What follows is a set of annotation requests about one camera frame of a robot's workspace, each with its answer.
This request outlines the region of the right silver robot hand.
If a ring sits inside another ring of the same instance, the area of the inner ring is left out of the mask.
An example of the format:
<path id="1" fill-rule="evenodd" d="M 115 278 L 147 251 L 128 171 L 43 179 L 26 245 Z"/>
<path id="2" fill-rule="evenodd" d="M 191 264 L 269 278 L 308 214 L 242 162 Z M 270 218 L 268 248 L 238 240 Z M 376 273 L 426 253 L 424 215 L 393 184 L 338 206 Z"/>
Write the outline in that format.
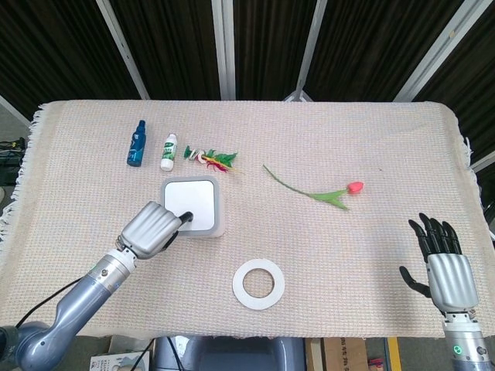
<path id="1" fill-rule="evenodd" d="M 424 213 L 418 214 L 420 223 L 409 220 L 422 253 L 428 283 L 416 281 L 405 266 L 399 267 L 402 280 L 443 314 L 473 310 L 479 296 L 469 259 L 463 254 L 454 228 L 446 221 L 439 222 Z"/>

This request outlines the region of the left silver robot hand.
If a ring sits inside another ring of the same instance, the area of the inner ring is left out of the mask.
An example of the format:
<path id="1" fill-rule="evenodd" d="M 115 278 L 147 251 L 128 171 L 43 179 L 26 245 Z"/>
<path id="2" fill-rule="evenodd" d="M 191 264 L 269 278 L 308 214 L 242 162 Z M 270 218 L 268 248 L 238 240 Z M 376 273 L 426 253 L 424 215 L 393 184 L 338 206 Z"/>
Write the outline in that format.
<path id="1" fill-rule="evenodd" d="M 148 202 L 125 226 L 116 240 L 117 249 L 148 260 L 165 251 L 179 235 L 179 229 L 193 221 L 188 211 L 180 216 L 157 202 Z"/>

